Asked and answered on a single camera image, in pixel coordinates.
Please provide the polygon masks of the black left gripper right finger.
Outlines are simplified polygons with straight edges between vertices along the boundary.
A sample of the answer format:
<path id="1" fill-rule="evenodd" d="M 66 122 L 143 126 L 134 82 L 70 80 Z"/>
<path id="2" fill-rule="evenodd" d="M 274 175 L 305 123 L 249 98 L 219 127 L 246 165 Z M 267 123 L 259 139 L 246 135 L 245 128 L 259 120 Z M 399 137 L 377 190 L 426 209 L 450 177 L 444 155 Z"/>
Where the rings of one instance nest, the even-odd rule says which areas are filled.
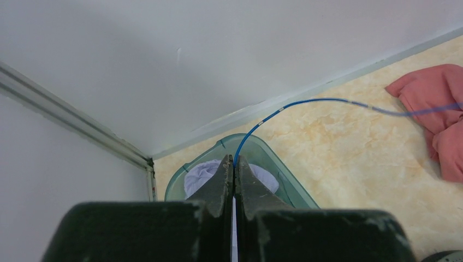
<path id="1" fill-rule="evenodd" d="M 258 213 L 294 209 L 258 180 L 245 157 L 239 156 L 236 159 L 234 176 L 238 219 L 251 221 Z"/>

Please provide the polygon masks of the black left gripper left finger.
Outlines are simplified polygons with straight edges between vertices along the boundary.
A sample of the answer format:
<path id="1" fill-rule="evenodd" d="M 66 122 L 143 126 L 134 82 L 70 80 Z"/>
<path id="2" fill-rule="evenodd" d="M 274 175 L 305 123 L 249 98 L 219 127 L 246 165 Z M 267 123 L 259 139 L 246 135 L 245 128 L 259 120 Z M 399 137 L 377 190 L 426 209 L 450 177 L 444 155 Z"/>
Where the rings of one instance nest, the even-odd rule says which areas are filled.
<path id="1" fill-rule="evenodd" d="M 230 216 L 233 210 L 233 176 L 233 157 L 227 154 L 216 173 L 186 200 L 203 203 L 213 217 Z"/>

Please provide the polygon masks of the black cable spool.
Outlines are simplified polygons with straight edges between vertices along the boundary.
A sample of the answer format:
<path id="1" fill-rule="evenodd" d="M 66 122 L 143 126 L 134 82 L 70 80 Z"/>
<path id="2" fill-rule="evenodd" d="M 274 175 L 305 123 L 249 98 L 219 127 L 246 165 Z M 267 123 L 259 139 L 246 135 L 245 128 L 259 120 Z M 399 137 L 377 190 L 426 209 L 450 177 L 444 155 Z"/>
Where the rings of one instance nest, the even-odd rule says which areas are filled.
<path id="1" fill-rule="evenodd" d="M 462 250 L 437 252 L 427 256 L 422 262 L 462 262 Z"/>

